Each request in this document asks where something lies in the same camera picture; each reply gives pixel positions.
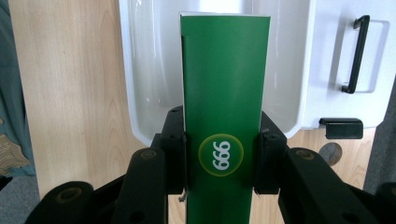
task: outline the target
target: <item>black screw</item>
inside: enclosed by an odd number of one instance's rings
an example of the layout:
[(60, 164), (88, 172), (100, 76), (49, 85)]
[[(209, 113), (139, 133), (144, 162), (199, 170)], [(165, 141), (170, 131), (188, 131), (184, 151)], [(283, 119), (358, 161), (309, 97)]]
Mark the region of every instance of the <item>black screw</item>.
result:
[(145, 150), (140, 154), (140, 157), (142, 157), (143, 159), (151, 159), (155, 156), (157, 156), (157, 153), (153, 150)]
[(308, 161), (312, 161), (312, 160), (315, 158), (314, 154), (312, 154), (312, 153), (311, 153), (310, 151), (308, 151), (308, 150), (297, 150), (297, 151), (296, 151), (296, 154), (297, 154), (301, 159), (308, 160)]
[(56, 196), (57, 203), (71, 203), (75, 199), (77, 199), (82, 193), (82, 189), (78, 187), (70, 187), (67, 189), (62, 190)]
[(279, 138), (279, 135), (273, 133), (273, 134), (270, 135), (270, 138), (277, 139), (277, 138)]

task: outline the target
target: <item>drawer handle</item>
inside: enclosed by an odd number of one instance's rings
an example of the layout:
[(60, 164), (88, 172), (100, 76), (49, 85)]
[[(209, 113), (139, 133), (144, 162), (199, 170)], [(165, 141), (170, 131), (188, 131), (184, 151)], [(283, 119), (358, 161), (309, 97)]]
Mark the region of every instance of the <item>drawer handle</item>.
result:
[(362, 16), (355, 20), (353, 29), (359, 29), (358, 43), (356, 44), (355, 57), (353, 58), (352, 71), (350, 72), (349, 84), (344, 85), (342, 92), (353, 94), (358, 84), (359, 70), (361, 69), (361, 58), (363, 56), (364, 44), (366, 42), (367, 30), (369, 29), (370, 16)]

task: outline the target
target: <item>wooden floor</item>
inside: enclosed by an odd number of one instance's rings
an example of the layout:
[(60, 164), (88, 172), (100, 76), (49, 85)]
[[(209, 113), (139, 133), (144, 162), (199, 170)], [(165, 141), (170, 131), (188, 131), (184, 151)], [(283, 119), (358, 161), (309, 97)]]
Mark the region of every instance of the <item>wooden floor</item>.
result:
[[(125, 173), (144, 147), (131, 132), (117, 0), (10, 1), (40, 196), (71, 180), (95, 188)], [(362, 188), (375, 130), (339, 141), (333, 169)], [(291, 147), (318, 151), (324, 132), (300, 131)], [(170, 199), (170, 223), (184, 205)], [(281, 223), (276, 197), (254, 197), (251, 223)]]

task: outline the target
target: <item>printed number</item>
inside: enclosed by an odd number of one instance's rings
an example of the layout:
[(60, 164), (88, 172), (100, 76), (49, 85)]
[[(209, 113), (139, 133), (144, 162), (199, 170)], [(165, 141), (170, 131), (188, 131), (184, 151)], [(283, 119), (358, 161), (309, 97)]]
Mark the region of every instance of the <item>printed number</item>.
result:
[(213, 148), (216, 151), (213, 151), (213, 157), (215, 160), (213, 160), (213, 165), (216, 167), (218, 170), (227, 170), (228, 167), (230, 166), (230, 163), (228, 162), (228, 159), (230, 159), (230, 153), (228, 150), (230, 150), (230, 143), (227, 141), (221, 142), (219, 146), (216, 146), (216, 142), (213, 143)]

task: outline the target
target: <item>gray carpet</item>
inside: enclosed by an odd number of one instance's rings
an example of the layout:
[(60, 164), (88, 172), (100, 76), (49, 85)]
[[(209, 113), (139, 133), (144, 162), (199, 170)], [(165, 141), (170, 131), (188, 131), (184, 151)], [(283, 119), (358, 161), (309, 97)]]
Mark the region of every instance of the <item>gray carpet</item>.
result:
[(384, 121), (376, 128), (363, 189), (375, 193), (386, 182), (396, 182), (396, 82)]
[(35, 176), (17, 176), (0, 191), (0, 223), (21, 224), (39, 202)]

